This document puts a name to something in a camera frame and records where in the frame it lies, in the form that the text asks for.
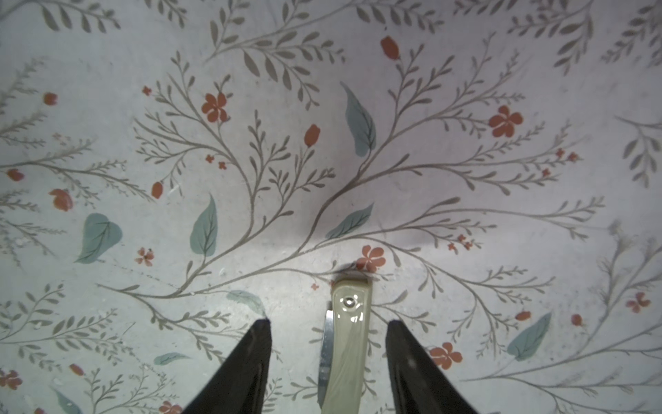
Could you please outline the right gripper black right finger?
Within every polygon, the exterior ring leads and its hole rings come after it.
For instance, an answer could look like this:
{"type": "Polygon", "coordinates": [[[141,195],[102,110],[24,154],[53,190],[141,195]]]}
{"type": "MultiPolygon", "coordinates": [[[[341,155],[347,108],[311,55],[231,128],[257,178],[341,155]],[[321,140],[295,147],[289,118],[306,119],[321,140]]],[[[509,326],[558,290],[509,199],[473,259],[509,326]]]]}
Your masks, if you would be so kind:
{"type": "Polygon", "coordinates": [[[389,322],[385,346],[397,414],[477,414],[403,322],[389,322]]]}

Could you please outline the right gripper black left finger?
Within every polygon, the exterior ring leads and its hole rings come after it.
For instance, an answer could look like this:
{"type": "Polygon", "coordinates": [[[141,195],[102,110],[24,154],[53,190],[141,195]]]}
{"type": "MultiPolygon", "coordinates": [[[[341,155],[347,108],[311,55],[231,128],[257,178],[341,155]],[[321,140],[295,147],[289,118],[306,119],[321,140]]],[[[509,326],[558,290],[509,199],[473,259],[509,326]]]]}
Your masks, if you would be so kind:
{"type": "Polygon", "coordinates": [[[271,352],[271,323],[259,319],[183,413],[261,414],[271,352]]]}

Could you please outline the olive green fruit knife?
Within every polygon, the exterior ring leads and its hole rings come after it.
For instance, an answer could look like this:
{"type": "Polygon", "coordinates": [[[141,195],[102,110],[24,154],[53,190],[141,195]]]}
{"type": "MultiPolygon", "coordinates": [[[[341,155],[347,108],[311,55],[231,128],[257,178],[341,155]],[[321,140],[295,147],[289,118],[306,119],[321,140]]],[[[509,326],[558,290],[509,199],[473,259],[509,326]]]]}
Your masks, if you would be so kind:
{"type": "Polygon", "coordinates": [[[363,393],[372,283],[341,277],[324,317],[317,401],[323,414],[357,413],[363,393]]]}

